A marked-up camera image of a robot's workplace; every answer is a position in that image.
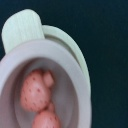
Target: dark background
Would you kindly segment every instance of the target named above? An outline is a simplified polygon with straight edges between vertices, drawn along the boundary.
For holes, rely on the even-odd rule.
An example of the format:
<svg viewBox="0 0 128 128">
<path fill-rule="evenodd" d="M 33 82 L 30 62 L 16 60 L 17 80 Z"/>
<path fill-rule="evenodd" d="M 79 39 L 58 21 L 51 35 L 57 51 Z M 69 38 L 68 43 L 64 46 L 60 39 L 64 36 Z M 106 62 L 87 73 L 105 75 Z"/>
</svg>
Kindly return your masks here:
<svg viewBox="0 0 128 128">
<path fill-rule="evenodd" d="M 0 0 L 0 30 L 26 8 L 81 48 L 91 78 L 92 128 L 128 128 L 128 0 Z"/>
</svg>

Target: pink ball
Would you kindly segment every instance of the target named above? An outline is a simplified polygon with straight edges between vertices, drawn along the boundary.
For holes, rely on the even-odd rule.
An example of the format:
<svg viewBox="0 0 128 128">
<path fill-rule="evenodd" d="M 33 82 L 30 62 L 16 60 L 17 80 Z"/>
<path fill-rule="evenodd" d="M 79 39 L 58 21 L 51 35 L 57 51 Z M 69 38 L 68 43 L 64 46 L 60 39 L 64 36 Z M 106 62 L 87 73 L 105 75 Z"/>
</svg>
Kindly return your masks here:
<svg viewBox="0 0 128 128">
<path fill-rule="evenodd" d="M 32 128 L 61 128 L 61 125 L 56 114 L 42 111 L 35 117 Z"/>
<path fill-rule="evenodd" d="M 24 109 L 39 112 L 49 105 L 51 100 L 50 87 L 54 83 L 50 76 L 50 72 L 45 75 L 42 70 L 37 69 L 26 77 L 20 98 Z"/>
</svg>

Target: pink object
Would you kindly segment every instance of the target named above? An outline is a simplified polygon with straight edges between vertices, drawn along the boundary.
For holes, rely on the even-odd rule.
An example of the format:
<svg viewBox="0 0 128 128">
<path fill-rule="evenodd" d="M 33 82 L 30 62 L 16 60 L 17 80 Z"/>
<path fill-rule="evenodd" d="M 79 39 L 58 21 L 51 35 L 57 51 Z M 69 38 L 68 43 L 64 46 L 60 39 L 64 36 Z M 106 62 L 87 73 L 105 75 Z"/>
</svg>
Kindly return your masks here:
<svg viewBox="0 0 128 128">
<path fill-rule="evenodd" d="M 32 71 L 24 80 L 21 90 L 21 105 L 28 111 L 39 112 L 46 108 L 51 100 L 50 87 L 54 80 L 50 72 Z"/>
<path fill-rule="evenodd" d="M 57 115 L 46 110 L 36 115 L 32 128 L 61 128 L 61 125 Z"/>
<path fill-rule="evenodd" d="M 54 106 L 54 104 L 52 102 L 50 102 L 47 110 L 50 111 L 50 112 L 55 112 L 55 106 Z"/>
</svg>

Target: round pink object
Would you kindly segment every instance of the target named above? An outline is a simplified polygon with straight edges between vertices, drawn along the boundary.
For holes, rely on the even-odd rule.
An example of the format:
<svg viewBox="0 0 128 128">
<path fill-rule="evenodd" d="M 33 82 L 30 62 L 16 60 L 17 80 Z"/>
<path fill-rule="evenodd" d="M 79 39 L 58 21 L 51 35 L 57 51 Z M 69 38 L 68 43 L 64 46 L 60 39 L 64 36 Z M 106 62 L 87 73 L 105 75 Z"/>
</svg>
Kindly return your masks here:
<svg viewBox="0 0 128 128">
<path fill-rule="evenodd" d="M 35 117 L 32 128 L 61 128 L 61 125 L 55 113 L 42 111 Z"/>
<path fill-rule="evenodd" d="M 47 110 L 50 112 L 55 112 L 55 106 L 52 102 L 50 102 L 50 104 L 48 105 Z"/>
<path fill-rule="evenodd" d="M 53 87 L 54 79 L 53 79 L 52 73 L 50 71 L 47 71 L 47 72 L 44 73 L 43 80 L 44 80 L 45 85 L 48 88 Z"/>
<path fill-rule="evenodd" d="M 24 80 L 21 90 L 21 105 L 28 111 L 39 112 L 51 100 L 51 91 L 43 80 L 43 71 L 34 70 Z"/>
</svg>

